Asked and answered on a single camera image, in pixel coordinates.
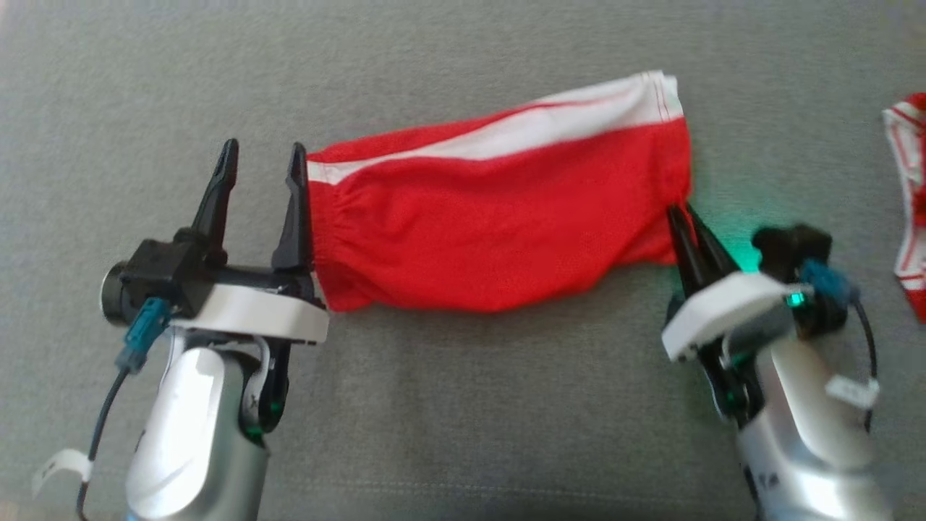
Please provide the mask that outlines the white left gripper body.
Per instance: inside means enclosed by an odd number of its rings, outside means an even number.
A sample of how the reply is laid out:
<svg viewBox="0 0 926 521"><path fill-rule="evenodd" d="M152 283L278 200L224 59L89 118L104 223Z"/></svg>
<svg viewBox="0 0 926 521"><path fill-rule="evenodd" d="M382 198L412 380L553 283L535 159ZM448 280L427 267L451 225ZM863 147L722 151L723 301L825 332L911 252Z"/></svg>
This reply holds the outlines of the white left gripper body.
<svg viewBox="0 0 926 521"><path fill-rule="evenodd" d="M197 316L173 318L172 326L324 343L328 311L315 294L311 271L236 266L218 272Z"/></svg>

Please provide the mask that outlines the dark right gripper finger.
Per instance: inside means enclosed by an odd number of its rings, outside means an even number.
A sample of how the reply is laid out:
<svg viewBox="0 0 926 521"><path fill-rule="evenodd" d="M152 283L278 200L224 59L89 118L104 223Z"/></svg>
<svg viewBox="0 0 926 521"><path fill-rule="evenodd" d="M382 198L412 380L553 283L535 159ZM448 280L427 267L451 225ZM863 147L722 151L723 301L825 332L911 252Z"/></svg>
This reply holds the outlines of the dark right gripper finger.
<svg viewBox="0 0 926 521"><path fill-rule="evenodd" d="M682 291L688 299L712 283L713 271L705 260L695 228L685 211L679 206L671 206L667 218Z"/></svg>
<svg viewBox="0 0 926 521"><path fill-rule="evenodd" d="M705 224L697 211L690 204L686 206L686 211L699 240L705 261L713 271L711 284L720 281L735 271L740 271L741 268L737 261L732 258L730 251L721 243L720 238L715 235L714 231Z"/></svg>

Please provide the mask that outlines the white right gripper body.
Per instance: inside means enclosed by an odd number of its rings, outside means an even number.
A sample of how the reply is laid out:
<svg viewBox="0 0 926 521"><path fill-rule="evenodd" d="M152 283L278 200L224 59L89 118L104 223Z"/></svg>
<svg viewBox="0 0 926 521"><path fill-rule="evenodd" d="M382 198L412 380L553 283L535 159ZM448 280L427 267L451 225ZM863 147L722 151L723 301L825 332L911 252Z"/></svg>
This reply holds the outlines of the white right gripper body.
<svg viewBox="0 0 926 521"><path fill-rule="evenodd" d="M665 353L672 362L691 358L699 347L784 304L796 293L796 284L784 284L757 271L735 271L684 301L661 334Z"/></svg>

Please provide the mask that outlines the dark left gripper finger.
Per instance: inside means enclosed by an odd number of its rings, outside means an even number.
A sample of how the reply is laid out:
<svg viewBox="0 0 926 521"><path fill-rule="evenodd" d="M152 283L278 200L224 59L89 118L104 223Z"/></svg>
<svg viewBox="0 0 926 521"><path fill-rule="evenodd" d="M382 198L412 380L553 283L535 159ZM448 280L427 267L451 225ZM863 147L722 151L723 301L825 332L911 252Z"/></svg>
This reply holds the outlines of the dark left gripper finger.
<svg viewBox="0 0 926 521"><path fill-rule="evenodd" d="M224 267L228 253L223 247L229 195L237 180L239 142L228 139L206 185L194 221L176 231L176 241L191 242L201 252L205 266Z"/></svg>
<svg viewBox="0 0 926 521"><path fill-rule="evenodd" d="M291 161L285 180L289 200L280 240L271 256L271 269L274 271L313 270L313 234L306 155L304 145L292 145Z"/></svg>

